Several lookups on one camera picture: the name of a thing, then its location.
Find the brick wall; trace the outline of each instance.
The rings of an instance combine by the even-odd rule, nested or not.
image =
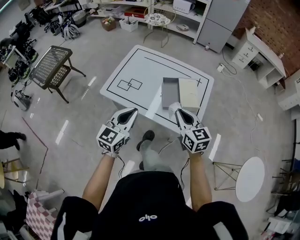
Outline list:
[[[259,26],[255,34],[282,58],[286,75],[300,69],[300,0],[251,0],[233,35]]]

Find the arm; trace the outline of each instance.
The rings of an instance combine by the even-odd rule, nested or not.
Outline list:
[[[204,162],[200,153],[189,153],[191,171],[192,208],[198,211],[204,204],[211,203],[210,184],[206,178]]]
[[[82,195],[82,198],[92,203],[98,211],[107,189],[114,159],[114,157],[106,154],[102,157]]]

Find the shoes on floor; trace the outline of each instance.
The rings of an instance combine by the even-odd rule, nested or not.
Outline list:
[[[23,133],[18,133],[18,134],[20,135],[19,138],[20,138],[21,140],[26,141],[27,137],[26,137],[25,134],[23,134]]]
[[[17,140],[16,140],[16,143],[15,143],[15,148],[17,148],[17,150],[20,151],[20,145],[19,145]]]
[[[144,171],[144,162],[140,162],[139,164],[139,169]]]
[[[145,134],[142,137],[142,140],[137,144],[136,150],[140,151],[140,146],[142,142],[144,142],[145,140],[153,141],[154,137],[155,133],[152,130],[148,130],[147,132],[145,132]]]

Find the wall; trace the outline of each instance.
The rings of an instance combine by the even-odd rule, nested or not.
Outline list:
[[[282,58],[287,76],[300,69],[300,0],[251,0],[233,35],[259,26],[255,34]]]
[[[9,5],[0,13],[0,40],[9,37],[9,30],[21,20],[25,21],[24,14],[35,7],[33,0],[30,5],[21,11],[17,0],[12,0]]]

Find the tiled floor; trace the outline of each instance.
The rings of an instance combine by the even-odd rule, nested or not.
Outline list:
[[[11,86],[7,70],[0,72],[0,121],[3,120],[1,130],[20,131],[28,137],[27,142],[21,144],[20,152],[15,148],[0,150],[0,158],[21,157],[24,165],[30,167],[31,180],[27,185],[29,189],[35,188],[38,180],[38,189],[53,191],[62,188],[65,195],[82,195],[101,158],[101,149],[95,140],[96,134],[100,126],[117,110],[111,100],[100,95],[101,86],[130,49],[136,44],[143,44],[143,36],[148,31],[145,26],[139,26],[137,31],[131,33],[120,28],[106,32],[102,29],[99,19],[92,19],[80,29],[82,35],[78,39],[66,42],[61,36],[54,37],[50,32],[44,33],[38,26],[31,33],[31,36],[37,39],[35,49],[40,57],[51,45],[70,48],[73,51],[72,64],[87,75],[84,78],[74,71],[71,72],[71,81],[62,87],[63,94],[70,101],[69,104],[66,104],[56,92],[51,94],[32,83],[26,88],[26,92],[34,94],[33,103],[27,112],[22,112],[10,100]],[[154,37],[154,34],[149,36],[144,46],[175,57],[215,79],[203,118],[203,124],[209,128],[213,141],[217,133],[222,136],[215,160],[243,164],[253,156],[259,156],[263,160],[265,156],[266,176],[263,187],[253,200],[242,203],[238,201],[234,191],[213,190],[213,166],[208,159],[210,150],[204,154],[213,200],[233,203],[249,235],[255,236],[266,218],[264,211],[268,207],[270,190],[273,186],[271,177],[276,174],[281,159],[290,158],[292,155],[293,126],[289,113],[283,112],[277,105],[273,88],[264,90],[257,82],[255,73],[248,69],[237,69],[236,77],[244,84],[254,112],[260,113],[263,117],[263,122],[258,120],[257,128],[252,135],[254,145],[260,149],[257,151],[250,142],[250,132],[255,126],[255,118],[245,100],[241,84],[216,71],[219,63],[224,62],[222,55],[205,51],[203,46],[193,45],[190,39],[173,33],[170,34],[169,43],[161,49],[160,42]],[[224,52],[225,57],[229,59],[231,50],[225,48]],[[96,81],[82,99],[88,83],[94,76],[97,77]],[[57,144],[57,136],[66,121],[68,125],[60,143]],[[138,169],[141,161],[135,146],[148,129],[153,129],[157,135],[153,143],[155,150],[162,148],[167,143],[167,138],[173,135],[169,130],[139,115],[131,132],[131,141],[120,151],[125,163],[129,160],[135,162],[132,170]],[[175,142],[166,148],[161,157],[179,177],[187,159],[187,154],[180,150],[179,143]],[[118,181],[118,171],[121,167],[121,162],[116,160],[105,202]],[[217,180],[223,177],[221,172],[217,173]],[[188,169],[183,172],[183,180],[186,185],[184,195],[188,200],[190,197]],[[55,204],[60,203],[61,199],[58,199]]]

